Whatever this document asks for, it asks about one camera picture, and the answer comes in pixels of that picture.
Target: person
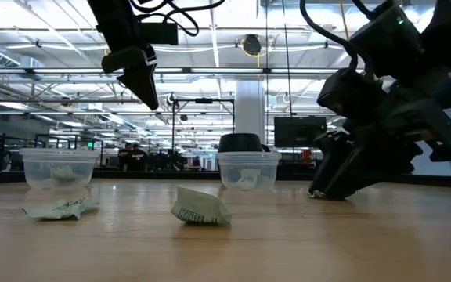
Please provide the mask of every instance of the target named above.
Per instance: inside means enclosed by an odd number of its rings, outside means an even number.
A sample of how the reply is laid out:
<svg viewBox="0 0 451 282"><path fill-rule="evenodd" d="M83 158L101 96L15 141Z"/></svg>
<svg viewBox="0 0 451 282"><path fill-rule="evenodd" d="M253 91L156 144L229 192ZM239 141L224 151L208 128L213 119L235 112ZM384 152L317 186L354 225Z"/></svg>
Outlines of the person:
<svg viewBox="0 0 451 282"><path fill-rule="evenodd" d="M129 154L130 163L128 164L128 170L130 172L144 172L147 164L147 153L140 150L139 144L133 144L133 150Z"/></svg>
<svg viewBox="0 0 451 282"><path fill-rule="evenodd" d="M128 170L128 163L130 161L130 152L132 151L132 145L130 143L126 143L124 145L124 149L121 149L117 152L117 157L119 157L119 165L121 166L121 170L126 172Z"/></svg>

